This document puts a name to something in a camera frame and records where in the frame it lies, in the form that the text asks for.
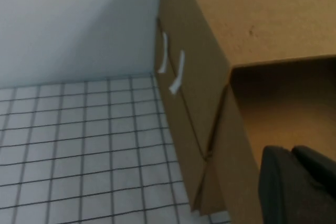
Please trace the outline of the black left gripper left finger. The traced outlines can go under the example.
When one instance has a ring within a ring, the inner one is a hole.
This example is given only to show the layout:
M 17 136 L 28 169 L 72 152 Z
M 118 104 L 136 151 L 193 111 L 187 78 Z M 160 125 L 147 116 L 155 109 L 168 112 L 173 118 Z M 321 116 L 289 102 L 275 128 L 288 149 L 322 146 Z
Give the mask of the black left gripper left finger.
M 335 199 L 291 150 L 266 146 L 258 195 L 264 223 L 335 223 Z

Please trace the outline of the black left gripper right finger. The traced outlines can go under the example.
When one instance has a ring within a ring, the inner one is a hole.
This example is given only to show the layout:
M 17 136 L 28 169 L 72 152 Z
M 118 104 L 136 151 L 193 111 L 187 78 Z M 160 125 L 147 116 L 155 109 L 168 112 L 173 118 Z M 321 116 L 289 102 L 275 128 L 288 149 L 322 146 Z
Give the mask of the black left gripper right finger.
M 335 161 L 303 145 L 295 146 L 291 152 L 312 178 L 335 199 Z

